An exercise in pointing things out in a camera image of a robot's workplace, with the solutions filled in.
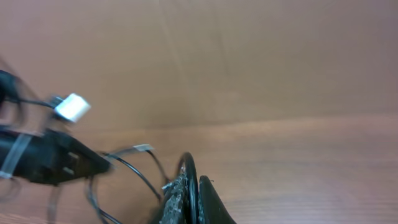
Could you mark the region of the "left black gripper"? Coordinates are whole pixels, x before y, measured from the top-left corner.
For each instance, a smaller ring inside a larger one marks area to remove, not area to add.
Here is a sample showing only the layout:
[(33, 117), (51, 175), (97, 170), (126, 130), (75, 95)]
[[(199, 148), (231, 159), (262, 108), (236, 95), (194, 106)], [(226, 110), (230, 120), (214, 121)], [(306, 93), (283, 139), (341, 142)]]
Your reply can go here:
[(103, 174), (110, 162), (71, 135), (47, 131), (43, 136), (23, 134), (21, 177), (37, 184), (58, 185), (80, 177)]

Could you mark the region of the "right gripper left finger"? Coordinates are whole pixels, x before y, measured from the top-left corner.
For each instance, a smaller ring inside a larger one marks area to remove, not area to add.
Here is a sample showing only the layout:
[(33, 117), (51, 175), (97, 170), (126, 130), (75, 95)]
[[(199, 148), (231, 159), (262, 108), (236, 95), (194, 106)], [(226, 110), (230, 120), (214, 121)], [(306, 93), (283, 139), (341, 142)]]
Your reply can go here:
[(178, 175), (173, 181), (162, 187), (165, 202), (160, 224), (186, 224), (187, 176)]

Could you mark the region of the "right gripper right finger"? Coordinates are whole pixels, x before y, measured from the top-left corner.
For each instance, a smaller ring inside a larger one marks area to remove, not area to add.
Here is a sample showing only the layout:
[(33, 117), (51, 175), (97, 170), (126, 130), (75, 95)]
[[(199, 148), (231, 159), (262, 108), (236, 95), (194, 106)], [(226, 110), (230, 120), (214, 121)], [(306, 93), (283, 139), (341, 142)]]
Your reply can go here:
[(212, 181), (205, 175), (200, 177), (198, 210), (200, 224), (236, 224), (217, 194)]

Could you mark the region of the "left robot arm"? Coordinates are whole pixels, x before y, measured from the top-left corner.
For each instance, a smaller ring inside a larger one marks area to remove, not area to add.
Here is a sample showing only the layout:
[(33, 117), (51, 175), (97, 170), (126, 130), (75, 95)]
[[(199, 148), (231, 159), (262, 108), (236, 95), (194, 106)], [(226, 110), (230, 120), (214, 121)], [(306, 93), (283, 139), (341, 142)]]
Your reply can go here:
[(40, 135), (20, 133), (12, 125), (1, 126), (1, 178), (21, 177), (36, 184), (58, 185), (108, 172), (108, 160), (92, 151), (73, 136), (52, 130), (50, 121), (77, 122), (90, 108), (80, 95), (55, 97), (50, 102), (28, 100), (21, 96), (19, 78), (1, 71), (1, 102), (17, 106), (17, 123), (24, 122), (25, 103), (51, 109), (49, 120)]

